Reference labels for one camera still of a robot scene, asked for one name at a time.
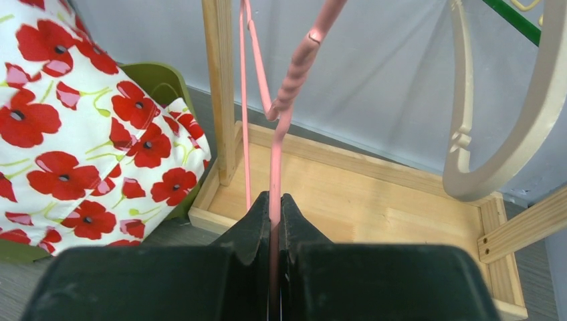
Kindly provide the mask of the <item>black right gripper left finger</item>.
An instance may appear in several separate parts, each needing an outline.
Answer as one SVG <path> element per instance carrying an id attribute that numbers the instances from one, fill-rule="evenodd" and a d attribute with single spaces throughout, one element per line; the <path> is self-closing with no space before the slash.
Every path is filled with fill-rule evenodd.
<path id="1" fill-rule="evenodd" d="M 23 320 L 267 320 L 268 192 L 210 245 L 76 247 L 40 279 Z"/>

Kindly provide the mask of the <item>wooden clothes rack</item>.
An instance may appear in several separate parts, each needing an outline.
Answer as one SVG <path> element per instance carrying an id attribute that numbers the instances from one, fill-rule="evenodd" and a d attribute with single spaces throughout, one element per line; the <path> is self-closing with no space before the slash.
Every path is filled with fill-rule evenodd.
<path id="1" fill-rule="evenodd" d="M 224 233 L 242 218 L 245 170 L 242 122 L 229 107 L 229 6 L 204 4 L 207 56 L 218 159 L 189 210 L 191 223 Z M 269 182 L 274 130 L 248 124 L 250 160 Z M 494 191 L 461 201 L 443 188 L 443 175 L 290 135 L 282 146 L 282 187 L 307 218 L 333 241 L 443 243 L 467 251 L 479 266 L 504 320 L 527 317 L 515 252 L 566 227 L 566 190 L 560 189 L 513 219 Z"/>

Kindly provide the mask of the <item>pink wire hanger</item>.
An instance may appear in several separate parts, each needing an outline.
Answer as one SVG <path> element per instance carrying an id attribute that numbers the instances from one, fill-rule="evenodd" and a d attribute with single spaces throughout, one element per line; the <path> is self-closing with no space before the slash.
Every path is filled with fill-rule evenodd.
<path id="1" fill-rule="evenodd" d="M 245 33 L 251 38 L 253 62 L 257 76 L 259 94 L 265 117 L 277 126 L 271 140 L 269 172 L 269 292 L 267 315 L 269 320 L 280 320 L 281 299 L 279 285 L 279 223 L 281 221 L 281 158 L 285 135 L 292 122 L 294 102 L 305 84 L 317 53 L 345 6 L 345 1 L 325 1 L 313 26 L 295 49 L 285 78 L 277 96 L 272 99 L 267 85 L 257 30 L 251 14 L 249 1 L 239 5 L 239 58 L 241 78 L 241 115 L 243 133 L 243 158 L 245 170 L 246 206 L 251 206 L 251 165 L 249 153 L 249 129 L 247 116 L 247 67 Z"/>

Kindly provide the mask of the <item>cream plastic hanger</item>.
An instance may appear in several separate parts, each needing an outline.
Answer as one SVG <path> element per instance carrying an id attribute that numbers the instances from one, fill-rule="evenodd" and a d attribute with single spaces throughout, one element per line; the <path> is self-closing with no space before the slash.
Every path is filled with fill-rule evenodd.
<path id="1" fill-rule="evenodd" d="M 544 1 L 541 0 L 510 0 L 510 5 L 520 12 L 528 21 L 537 27 L 543 24 Z"/>

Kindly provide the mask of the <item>white red poppy garment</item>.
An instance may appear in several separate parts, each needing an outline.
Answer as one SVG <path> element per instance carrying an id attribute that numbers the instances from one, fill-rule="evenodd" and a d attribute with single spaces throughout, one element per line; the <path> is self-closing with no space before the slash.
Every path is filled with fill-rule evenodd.
<path id="1" fill-rule="evenodd" d="M 138 245 L 210 160 L 184 100 L 148 93 L 66 1 L 1 2 L 1 245 Z"/>

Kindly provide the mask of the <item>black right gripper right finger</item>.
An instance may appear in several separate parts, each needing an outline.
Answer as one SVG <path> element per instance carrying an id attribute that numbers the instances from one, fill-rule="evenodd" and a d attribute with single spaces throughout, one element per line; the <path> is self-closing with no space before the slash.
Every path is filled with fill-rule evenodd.
<path id="1" fill-rule="evenodd" d="M 335 243 L 287 193 L 279 259 L 283 320 L 499 320 L 477 264 L 462 249 Z"/>

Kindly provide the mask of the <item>green plastic bin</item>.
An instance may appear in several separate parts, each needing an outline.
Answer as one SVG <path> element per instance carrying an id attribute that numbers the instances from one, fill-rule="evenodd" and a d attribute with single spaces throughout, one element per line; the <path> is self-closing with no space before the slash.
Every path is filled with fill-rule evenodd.
<path id="1" fill-rule="evenodd" d="M 159 62 L 138 62 L 122 64 L 120 68 L 158 103 L 168 104 L 182 98 L 191 113 L 196 114 L 185 80 L 174 67 Z M 39 247 L 1 240 L 1 263 L 32 263 L 49 256 Z"/>

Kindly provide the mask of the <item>green plastic hanger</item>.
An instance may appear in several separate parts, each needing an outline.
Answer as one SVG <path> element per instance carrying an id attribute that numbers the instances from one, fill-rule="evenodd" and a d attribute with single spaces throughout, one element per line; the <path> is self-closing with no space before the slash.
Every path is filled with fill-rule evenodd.
<path id="1" fill-rule="evenodd" d="M 536 47 L 539 46 L 541 37 L 540 28 L 536 27 L 531 21 L 524 17 L 515 6 L 502 0 L 483 0 L 483 2 Z"/>

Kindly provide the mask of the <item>wooden hanger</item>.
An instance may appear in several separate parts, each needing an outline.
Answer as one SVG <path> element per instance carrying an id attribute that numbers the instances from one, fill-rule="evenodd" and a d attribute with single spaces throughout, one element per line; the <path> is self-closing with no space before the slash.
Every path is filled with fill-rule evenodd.
<path id="1" fill-rule="evenodd" d="M 544 1 L 536 47 L 483 1 L 450 1 L 455 77 L 445 192 L 476 201 L 537 153 L 566 101 L 566 2 Z"/>

